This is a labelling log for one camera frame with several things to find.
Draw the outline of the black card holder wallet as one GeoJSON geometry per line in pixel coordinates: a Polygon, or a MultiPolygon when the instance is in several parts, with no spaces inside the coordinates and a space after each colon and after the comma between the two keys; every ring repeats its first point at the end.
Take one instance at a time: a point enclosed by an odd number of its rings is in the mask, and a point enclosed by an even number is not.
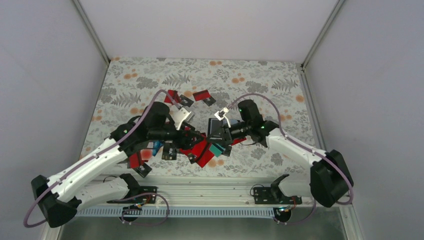
{"type": "Polygon", "coordinates": [[[212,143],[228,145],[232,140],[228,121],[216,118],[208,119],[207,140],[212,143]]]}

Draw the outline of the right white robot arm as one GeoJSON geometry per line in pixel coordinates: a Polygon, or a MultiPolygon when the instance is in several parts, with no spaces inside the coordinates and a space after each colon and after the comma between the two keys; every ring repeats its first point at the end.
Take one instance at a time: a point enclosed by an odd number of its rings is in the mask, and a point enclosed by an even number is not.
{"type": "Polygon", "coordinates": [[[333,149],[325,151],[308,145],[283,131],[280,123],[264,120],[256,103],[243,100],[237,105],[242,121],[225,130],[231,140],[249,136],[254,143],[287,156],[309,171],[304,181],[289,181],[289,174],[270,184],[274,202],[284,203],[289,197],[309,197],[324,207],[340,204],[340,198],[352,194],[354,181],[343,155],[333,149]]]}

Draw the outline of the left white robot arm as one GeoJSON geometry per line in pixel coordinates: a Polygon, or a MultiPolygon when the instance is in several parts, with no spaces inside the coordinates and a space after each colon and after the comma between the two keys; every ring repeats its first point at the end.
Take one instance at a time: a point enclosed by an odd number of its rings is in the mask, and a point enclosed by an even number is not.
{"type": "Polygon", "coordinates": [[[204,136],[188,123],[192,117],[192,112],[184,107],[171,116],[165,103],[155,101],[141,115],[119,125],[101,145],[70,167],[49,177],[35,177],[31,181],[34,205],[41,210],[44,222],[57,228],[86,208],[106,202],[134,202],[141,196],[141,186],[129,173],[94,186],[89,183],[151,142],[170,143],[173,152],[193,148],[204,136]]]}

